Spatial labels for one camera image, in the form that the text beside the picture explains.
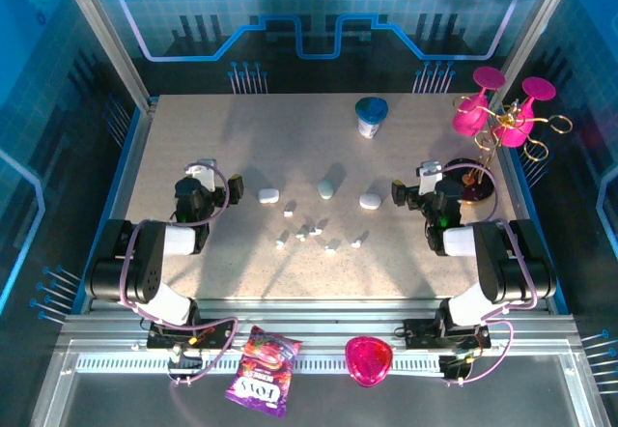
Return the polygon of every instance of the work surface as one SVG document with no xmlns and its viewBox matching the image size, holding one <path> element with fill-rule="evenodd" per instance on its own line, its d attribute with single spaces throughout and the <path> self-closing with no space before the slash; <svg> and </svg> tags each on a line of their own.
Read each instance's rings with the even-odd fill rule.
<svg viewBox="0 0 618 427">
<path fill-rule="evenodd" d="M 168 219 L 174 184 L 199 158 L 216 158 L 226 177 L 243 176 L 245 195 L 211 224 L 201 254 L 169 257 L 163 279 L 180 293 L 205 298 L 427 298 L 456 295 L 476 281 L 473 258 L 441 258 L 427 246 L 420 212 L 396 207 L 390 184 L 417 185 L 426 160 L 478 157 L 471 138 L 451 128 L 452 95 L 381 95 L 390 112 L 373 140 L 357 130 L 360 94 L 163 96 L 142 157 L 128 218 Z M 497 214 L 514 218 L 498 163 Z M 336 193 L 323 200 L 317 183 L 328 177 Z M 260 205 L 260 188 L 281 198 Z M 365 191 L 381 196 L 375 212 L 360 208 Z M 294 217 L 285 218 L 289 202 Z M 463 222 L 482 219 L 493 198 L 462 206 Z M 306 242 L 305 224 L 323 226 Z M 289 236 L 283 250 L 275 249 Z M 359 249 L 351 242 L 364 236 Z M 336 246 L 326 255 L 326 245 Z"/>
</svg>

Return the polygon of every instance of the candy bag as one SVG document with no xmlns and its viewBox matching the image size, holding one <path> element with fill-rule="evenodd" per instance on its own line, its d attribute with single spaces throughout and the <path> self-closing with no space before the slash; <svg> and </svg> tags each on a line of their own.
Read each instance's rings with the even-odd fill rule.
<svg viewBox="0 0 618 427">
<path fill-rule="evenodd" d="M 251 328 L 239 370 L 225 397 L 252 410 L 285 417 L 300 343 L 257 326 Z"/>
</svg>

